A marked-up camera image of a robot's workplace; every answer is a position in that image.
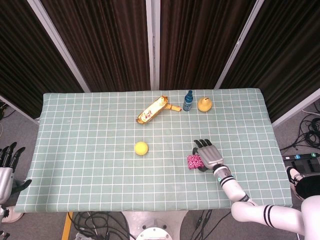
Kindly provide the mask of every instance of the yellow ball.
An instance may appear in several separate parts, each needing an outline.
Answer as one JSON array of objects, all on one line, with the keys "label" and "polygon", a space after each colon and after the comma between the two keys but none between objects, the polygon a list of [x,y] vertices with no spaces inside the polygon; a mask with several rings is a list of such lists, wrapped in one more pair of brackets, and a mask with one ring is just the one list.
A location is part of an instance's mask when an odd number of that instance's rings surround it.
[{"label": "yellow ball", "polygon": [[148,152],[148,145],[143,141],[139,141],[135,144],[134,151],[140,156],[145,155]]}]

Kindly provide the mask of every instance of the dark fabric panel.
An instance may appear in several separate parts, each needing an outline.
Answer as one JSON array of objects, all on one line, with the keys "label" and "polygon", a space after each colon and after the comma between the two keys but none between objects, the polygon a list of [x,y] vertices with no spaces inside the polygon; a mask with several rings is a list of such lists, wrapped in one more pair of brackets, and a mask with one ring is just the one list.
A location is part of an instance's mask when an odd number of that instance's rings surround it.
[{"label": "dark fabric panel", "polygon": [[26,0],[0,2],[0,94],[32,118],[44,93],[80,93],[74,75]]},{"label": "dark fabric panel", "polygon": [[259,88],[281,117],[320,88],[319,16],[320,1],[265,1],[221,88]]},{"label": "dark fabric panel", "polygon": [[160,89],[213,89],[254,0],[162,0]]},{"label": "dark fabric panel", "polygon": [[41,0],[93,92],[150,89],[145,0]]}]

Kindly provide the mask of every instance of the water bottle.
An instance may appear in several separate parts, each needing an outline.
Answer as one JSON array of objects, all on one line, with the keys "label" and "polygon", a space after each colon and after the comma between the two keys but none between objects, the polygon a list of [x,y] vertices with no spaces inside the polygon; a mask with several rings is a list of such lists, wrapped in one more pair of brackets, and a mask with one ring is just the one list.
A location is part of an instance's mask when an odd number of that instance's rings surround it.
[{"label": "water bottle", "polygon": [[183,110],[185,111],[189,111],[191,109],[191,104],[193,101],[193,97],[192,97],[192,91],[189,90],[189,92],[187,93],[187,95],[185,95],[184,97],[184,103],[183,103]]}]

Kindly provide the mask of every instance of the green checkered tablecloth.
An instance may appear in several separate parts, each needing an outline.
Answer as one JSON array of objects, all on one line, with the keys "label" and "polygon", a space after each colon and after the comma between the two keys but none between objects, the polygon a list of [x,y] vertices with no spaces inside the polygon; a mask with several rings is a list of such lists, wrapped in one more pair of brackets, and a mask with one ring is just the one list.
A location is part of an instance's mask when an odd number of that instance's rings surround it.
[{"label": "green checkered tablecloth", "polygon": [[[159,96],[182,106],[186,90],[47,93],[17,212],[171,211],[230,208],[212,171],[189,170],[193,140],[210,139],[260,205],[291,206],[284,164],[259,89],[194,90],[190,111],[136,118]],[[208,112],[197,109],[203,96]],[[149,151],[134,152],[144,141]]]}]

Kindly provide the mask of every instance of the floor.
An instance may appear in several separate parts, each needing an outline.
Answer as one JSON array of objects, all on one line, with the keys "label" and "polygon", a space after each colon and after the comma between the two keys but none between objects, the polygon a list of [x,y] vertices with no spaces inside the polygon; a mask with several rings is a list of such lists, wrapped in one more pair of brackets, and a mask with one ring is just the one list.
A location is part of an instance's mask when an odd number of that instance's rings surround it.
[{"label": "floor", "polygon": [[[310,105],[305,109],[309,112],[314,112],[315,107]],[[274,128],[274,133],[280,148],[290,145],[297,137],[298,126],[306,113],[299,112],[286,122]],[[26,147],[17,166],[15,178],[24,180],[27,176],[28,169],[31,164],[33,150],[36,144],[38,126],[19,114],[14,112],[10,117],[0,121],[0,133],[3,127],[3,132],[0,135],[0,147],[8,146],[12,142],[17,142],[16,149]],[[286,155],[306,154],[315,151],[314,148],[298,147],[298,150],[291,148],[286,152]],[[12,205],[17,200],[18,196],[13,196],[7,205]],[[292,197],[293,207],[299,209],[301,202],[295,197]],[[207,232],[214,226],[217,221],[226,213],[228,209],[215,209],[212,212],[210,221],[208,222]],[[189,211],[185,216],[181,230],[180,239],[188,240],[194,230],[201,211]],[[65,213],[26,213],[19,221],[14,223],[4,223],[3,230],[11,233],[10,240],[60,240],[62,237],[63,227],[65,223]],[[75,239],[76,230],[70,231],[70,240]],[[291,232],[269,228],[258,223],[243,223],[235,221],[230,215],[217,227],[213,234],[207,239],[213,240],[296,240],[297,235]]]}]

